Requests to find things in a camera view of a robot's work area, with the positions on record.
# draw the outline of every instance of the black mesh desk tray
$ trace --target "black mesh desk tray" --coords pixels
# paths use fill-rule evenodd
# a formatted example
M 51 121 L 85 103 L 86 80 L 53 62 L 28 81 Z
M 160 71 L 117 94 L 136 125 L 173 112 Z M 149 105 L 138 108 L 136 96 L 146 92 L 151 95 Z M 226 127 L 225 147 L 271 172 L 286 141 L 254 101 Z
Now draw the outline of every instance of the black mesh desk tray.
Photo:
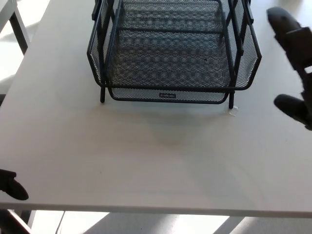
M 261 53 L 250 0 L 97 0 L 88 59 L 113 99 L 223 103 Z

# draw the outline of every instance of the table surface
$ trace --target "table surface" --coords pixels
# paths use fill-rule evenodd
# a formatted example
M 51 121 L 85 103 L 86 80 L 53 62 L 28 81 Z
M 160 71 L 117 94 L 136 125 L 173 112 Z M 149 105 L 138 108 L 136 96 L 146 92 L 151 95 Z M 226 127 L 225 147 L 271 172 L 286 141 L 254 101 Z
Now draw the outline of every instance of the table surface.
M 51 0 L 0 110 L 0 167 L 27 201 L 0 207 L 312 217 L 312 133 L 273 99 L 302 90 L 254 1 L 263 60 L 222 105 L 99 102 L 86 51 L 94 1 Z M 305 25 L 311 4 L 287 3 Z

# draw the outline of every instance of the tray leg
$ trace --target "tray leg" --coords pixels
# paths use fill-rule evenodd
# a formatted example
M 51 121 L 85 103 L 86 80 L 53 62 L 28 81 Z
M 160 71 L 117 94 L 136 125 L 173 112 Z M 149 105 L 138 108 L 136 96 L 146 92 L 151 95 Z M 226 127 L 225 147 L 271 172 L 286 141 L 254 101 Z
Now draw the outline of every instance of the tray leg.
M 101 88 L 100 101 L 101 101 L 101 103 L 105 102 L 105 88 Z
M 234 93 L 235 93 L 235 91 L 230 92 L 229 109 L 233 109 L 233 107 L 234 107 Z

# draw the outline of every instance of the tray label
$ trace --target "tray label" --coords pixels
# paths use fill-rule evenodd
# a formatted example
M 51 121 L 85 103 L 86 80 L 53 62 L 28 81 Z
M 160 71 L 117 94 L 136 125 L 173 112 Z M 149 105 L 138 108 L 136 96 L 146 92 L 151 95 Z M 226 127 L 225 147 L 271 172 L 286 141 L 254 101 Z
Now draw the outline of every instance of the tray label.
M 176 98 L 176 94 L 159 93 L 160 98 Z

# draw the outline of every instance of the black object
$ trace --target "black object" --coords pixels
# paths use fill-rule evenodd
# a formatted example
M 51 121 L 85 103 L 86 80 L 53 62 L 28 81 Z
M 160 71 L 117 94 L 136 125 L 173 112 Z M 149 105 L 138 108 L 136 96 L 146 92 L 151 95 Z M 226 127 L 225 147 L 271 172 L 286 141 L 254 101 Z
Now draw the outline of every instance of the black object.
M 5 94 L 0 94 L 0 106 L 2 105 L 5 98 Z
M 25 53 L 28 49 L 28 45 L 27 45 L 26 39 L 24 37 L 23 31 L 20 27 L 20 23 L 18 21 L 18 18 L 16 16 L 15 12 L 13 13 L 13 15 L 10 18 L 10 23 L 11 23 L 13 32 L 15 34 L 15 37 L 19 43 L 19 47 L 20 47 L 23 55 L 25 55 Z
M 285 50 L 288 60 L 299 74 L 304 91 L 303 100 L 289 95 L 279 95 L 274 104 L 282 112 L 312 130 L 312 74 L 306 68 L 312 66 L 312 32 L 300 24 L 286 10 L 273 7 L 268 9 L 268 20 L 275 38 Z
M 261 53 L 250 0 L 98 0 L 88 47 L 115 100 L 223 103 L 248 89 Z
M 20 183 L 14 180 L 15 177 L 15 172 L 0 169 L 0 190 L 17 200 L 27 200 L 28 193 Z

